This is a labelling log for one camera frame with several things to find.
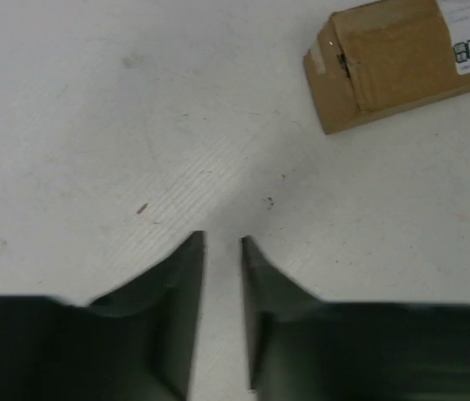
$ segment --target brown box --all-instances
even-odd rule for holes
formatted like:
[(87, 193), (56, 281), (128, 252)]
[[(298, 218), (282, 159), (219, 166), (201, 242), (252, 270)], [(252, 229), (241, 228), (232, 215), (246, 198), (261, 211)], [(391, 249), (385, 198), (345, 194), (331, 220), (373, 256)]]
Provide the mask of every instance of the brown box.
[(331, 15), (304, 58), (327, 134), (470, 92), (437, 0), (382, 0)]

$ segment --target white table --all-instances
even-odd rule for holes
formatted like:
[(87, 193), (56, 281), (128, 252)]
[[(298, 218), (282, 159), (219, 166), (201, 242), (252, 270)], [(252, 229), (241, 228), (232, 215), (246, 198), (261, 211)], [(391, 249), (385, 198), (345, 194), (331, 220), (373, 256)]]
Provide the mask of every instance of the white table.
[(470, 301), (470, 94), (316, 119), (301, 58), (358, 3), (0, 1), (0, 293), (85, 303), (207, 230), (200, 401), (250, 398), (241, 236), (329, 299)]

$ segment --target cardboard box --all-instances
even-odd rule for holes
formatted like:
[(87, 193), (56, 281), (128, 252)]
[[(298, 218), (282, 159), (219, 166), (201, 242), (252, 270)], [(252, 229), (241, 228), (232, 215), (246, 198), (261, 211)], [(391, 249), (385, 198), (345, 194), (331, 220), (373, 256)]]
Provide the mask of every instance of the cardboard box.
[(304, 58), (325, 132), (470, 92), (468, 15), (470, 0), (382, 0), (332, 14)]

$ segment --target white surface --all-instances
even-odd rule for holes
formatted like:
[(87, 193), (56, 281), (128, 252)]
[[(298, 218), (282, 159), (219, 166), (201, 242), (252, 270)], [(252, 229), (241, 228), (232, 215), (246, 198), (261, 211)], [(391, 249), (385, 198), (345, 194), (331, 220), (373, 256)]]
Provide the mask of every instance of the white surface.
[(358, 3), (0, 1), (0, 293), (86, 302), (207, 230), (211, 401), (250, 398), (243, 235), (323, 297), (470, 301), (470, 94), (316, 119), (301, 57)]

